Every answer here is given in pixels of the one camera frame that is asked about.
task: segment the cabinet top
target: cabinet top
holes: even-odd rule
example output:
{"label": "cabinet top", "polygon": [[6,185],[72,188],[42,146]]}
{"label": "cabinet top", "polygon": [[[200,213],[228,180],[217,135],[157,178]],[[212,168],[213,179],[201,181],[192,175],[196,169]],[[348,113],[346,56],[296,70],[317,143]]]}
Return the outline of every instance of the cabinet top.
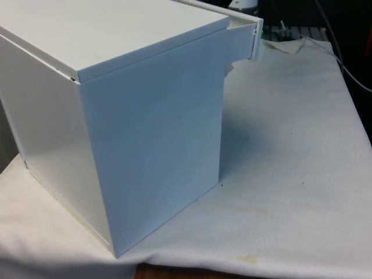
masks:
{"label": "cabinet top", "polygon": [[0,0],[0,35],[81,83],[227,26],[171,0]]}

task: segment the white box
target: white box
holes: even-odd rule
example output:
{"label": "white box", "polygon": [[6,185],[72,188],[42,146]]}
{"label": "white box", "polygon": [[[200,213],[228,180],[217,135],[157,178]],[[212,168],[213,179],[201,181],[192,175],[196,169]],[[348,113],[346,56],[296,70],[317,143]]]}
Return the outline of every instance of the white box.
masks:
{"label": "white box", "polygon": [[262,21],[228,24],[168,0],[1,2],[22,158],[116,256],[218,182],[225,64],[254,54]]}

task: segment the open drawer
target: open drawer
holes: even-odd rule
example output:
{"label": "open drawer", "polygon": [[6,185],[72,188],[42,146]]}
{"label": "open drawer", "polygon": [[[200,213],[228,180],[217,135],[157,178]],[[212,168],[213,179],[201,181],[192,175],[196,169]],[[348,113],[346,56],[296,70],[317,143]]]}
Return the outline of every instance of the open drawer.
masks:
{"label": "open drawer", "polygon": [[173,1],[229,16],[230,26],[228,28],[229,44],[226,57],[227,63],[242,59],[257,59],[263,19],[199,2],[197,0]]}

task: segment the cabinet side panel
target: cabinet side panel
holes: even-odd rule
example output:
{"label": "cabinet side panel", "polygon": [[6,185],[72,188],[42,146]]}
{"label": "cabinet side panel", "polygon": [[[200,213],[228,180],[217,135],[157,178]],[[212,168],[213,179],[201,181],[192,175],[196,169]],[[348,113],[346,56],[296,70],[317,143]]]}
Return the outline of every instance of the cabinet side panel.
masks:
{"label": "cabinet side panel", "polygon": [[110,244],[78,87],[0,36],[0,97],[23,159],[61,202]]}
{"label": "cabinet side panel", "polygon": [[117,256],[218,183],[225,38],[81,85]]}

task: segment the white tablecloth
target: white tablecloth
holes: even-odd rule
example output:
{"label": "white tablecloth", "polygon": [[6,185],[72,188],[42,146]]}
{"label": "white tablecloth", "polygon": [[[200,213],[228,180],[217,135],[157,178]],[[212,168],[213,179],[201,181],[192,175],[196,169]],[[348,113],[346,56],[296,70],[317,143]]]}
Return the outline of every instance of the white tablecloth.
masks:
{"label": "white tablecloth", "polygon": [[0,176],[0,277],[130,278],[148,262],[372,278],[372,150],[335,59],[307,42],[291,55],[262,46],[234,67],[221,183],[119,260],[18,156]]}

